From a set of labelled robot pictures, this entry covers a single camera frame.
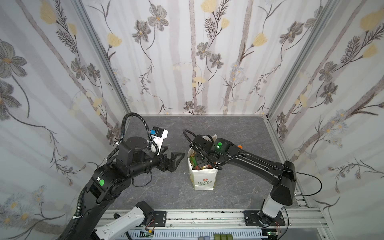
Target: wall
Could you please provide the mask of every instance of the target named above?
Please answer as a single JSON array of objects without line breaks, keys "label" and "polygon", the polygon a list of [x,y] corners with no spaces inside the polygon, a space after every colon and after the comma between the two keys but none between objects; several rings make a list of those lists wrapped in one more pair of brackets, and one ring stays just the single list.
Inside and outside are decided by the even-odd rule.
[{"label": "wall", "polygon": [[69,1],[3,0],[0,22],[1,236],[56,239],[124,111]]},{"label": "wall", "polygon": [[83,0],[132,111],[265,114],[321,0]]},{"label": "wall", "polygon": [[[382,239],[384,4],[341,1],[270,117],[338,240]],[[298,175],[305,194],[316,179]]]}]

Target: green component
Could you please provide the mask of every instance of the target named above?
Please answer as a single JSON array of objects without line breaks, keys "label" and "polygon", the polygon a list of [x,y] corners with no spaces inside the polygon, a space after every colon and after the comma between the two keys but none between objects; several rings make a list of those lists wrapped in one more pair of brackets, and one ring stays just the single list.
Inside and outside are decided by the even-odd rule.
[{"label": "green component", "polygon": [[196,162],[196,158],[195,157],[190,157],[189,160],[191,160],[191,164],[193,167],[196,167],[197,166],[197,162]]}]

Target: white paper bag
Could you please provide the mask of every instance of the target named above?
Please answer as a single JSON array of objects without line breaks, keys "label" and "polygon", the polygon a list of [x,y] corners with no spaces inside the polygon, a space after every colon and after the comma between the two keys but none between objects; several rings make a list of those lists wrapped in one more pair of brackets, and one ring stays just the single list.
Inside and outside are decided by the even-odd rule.
[{"label": "white paper bag", "polygon": [[[203,136],[205,140],[210,141],[209,137]],[[189,177],[191,178],[192,185],[195,190],[213,190],[216,186],[216,174],[218,172],[217,169],[203,169],[203,170],[193,170],[192,164],[189,162],[189,157],[192,153],[195,152],[192,149],[188,150],[188,170]]]}]

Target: gray marble table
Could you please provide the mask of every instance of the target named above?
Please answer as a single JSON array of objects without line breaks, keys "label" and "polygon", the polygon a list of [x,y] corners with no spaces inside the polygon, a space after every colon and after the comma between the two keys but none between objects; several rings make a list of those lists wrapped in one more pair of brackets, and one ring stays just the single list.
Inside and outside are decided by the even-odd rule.
[{"label": "gray marble table", "polygon": [[[182,129],[195,134],[217,134],[243,149],[260,157],[280,161],[261,117],[204,117],[204,116],[159,116],[145,117],[149,127],[158,126],[169,131],[164,145],[170,152],[187,152],[189,142]],[[128,126],[129,136],[146,138],[144,125],[132,118]],[[109,209],[131,209],[139,201],[146,201],[154,209],[246,209],[260,208],[272,186],[259,176],[233,165],[225,165],[217,173],[216,188],[195,191],[188,174],[187,158],[173,173],[153,171],[153,180],[145,187],[132,185],[123,191]],[[135,185],[144,185],[149,174],[135,177]]]}]

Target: metal mounting plate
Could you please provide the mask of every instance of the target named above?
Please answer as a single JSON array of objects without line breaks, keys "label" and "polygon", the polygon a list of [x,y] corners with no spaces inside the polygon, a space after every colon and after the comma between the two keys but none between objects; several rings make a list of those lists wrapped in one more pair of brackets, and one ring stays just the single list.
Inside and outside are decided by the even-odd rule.
[{"label": "metal mounting plate", "polygon": [[154,220],[153,220],[154,227],[166,226],[167,211],[154,211],[153,216],[154,216]]},{"label": "metal mounting plate", "polygon": [[[248,227],[253,227],[253,226],[258,226],[258,213],[259,211],[250,211],[250,210],[246,210],[244,211],[244,221],[245,221],[245,224],[248,226]],[[283,218],[283,214],[281,213],[281,211],[279,211],[279,213],[277,214],[277,216],[274,218],[274,222],[271,222],[271,225],[270,226],[276,226],[276,222],[279,224],[279,226],[285,226],[285,221],[284,221],[284,218]]]}]

